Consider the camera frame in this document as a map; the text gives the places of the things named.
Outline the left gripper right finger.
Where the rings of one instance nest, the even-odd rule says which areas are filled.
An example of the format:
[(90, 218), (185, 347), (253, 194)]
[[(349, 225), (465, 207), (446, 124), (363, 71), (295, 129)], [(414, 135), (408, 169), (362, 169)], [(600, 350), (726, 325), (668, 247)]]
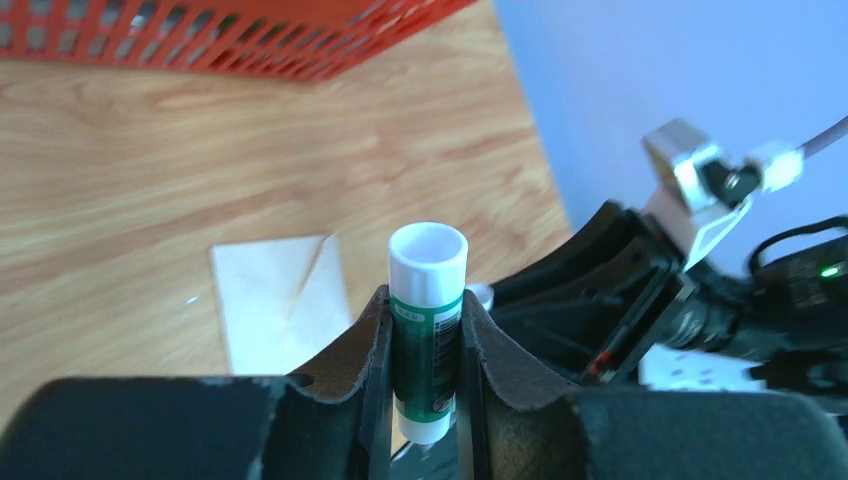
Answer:
[(812, 401), (765, 392), (580, 388), (463, 299), (463, 479), (843, 479), (847, 441)]

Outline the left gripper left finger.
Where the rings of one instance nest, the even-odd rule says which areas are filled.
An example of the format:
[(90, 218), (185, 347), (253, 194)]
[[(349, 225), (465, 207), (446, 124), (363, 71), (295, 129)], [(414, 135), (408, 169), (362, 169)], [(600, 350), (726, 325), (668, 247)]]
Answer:
[(67, 377), (1, 436), (5, 479), (385, 479), (388, 290), (287, 375)]

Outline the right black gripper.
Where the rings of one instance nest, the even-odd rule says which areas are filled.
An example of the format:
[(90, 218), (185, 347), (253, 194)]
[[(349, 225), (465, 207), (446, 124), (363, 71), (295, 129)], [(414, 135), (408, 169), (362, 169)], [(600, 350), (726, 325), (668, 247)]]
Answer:
[(493, 288), (487, 361), (538, 364), (571, 385), (622, 382), (653, 345), (696, 337), (696, 286), (682, 255), (649, 216), (614, 201)]

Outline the white glue stick cap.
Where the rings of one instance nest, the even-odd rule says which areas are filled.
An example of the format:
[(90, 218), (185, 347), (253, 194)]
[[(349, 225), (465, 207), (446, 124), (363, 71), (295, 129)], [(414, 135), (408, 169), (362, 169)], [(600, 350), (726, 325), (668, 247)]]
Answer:
[(466, 289), (476, 297), (478, 302), (487, 312), (490, 312), (492, 310), (494, 305), (495, 291), (491, 285), (486, 283), (474, 283), (467, 285)]

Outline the cream paper envelope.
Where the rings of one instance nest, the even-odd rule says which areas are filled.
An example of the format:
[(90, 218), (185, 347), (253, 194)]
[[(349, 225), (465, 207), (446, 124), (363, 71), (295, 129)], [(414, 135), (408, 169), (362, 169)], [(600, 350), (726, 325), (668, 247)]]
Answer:
[(215, 245), (210, 260), (234, 375), (288, 374), (354, 322), (333, 234)]

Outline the green white glue stick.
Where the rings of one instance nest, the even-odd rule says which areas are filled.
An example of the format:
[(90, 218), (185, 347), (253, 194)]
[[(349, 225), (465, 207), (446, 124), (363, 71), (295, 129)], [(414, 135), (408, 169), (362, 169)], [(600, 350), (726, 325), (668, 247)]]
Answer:
[(452, 226), (417, 222), (388, 240), (392, 389), (401, 433), (441, 440), (451, 425), (469, 245)]

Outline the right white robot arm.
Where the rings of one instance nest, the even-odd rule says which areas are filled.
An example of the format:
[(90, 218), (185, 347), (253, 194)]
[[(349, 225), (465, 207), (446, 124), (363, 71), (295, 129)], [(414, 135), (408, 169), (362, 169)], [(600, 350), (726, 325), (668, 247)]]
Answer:
[(573, 237), (497, 281), (491, 316), (567, 380), (648, 380), (664, 346), (745, 360), (747, 377), (847, 404), (847, 240), (839, 237), (727, 276), (687, 266), (650, 217), (608, 201)]

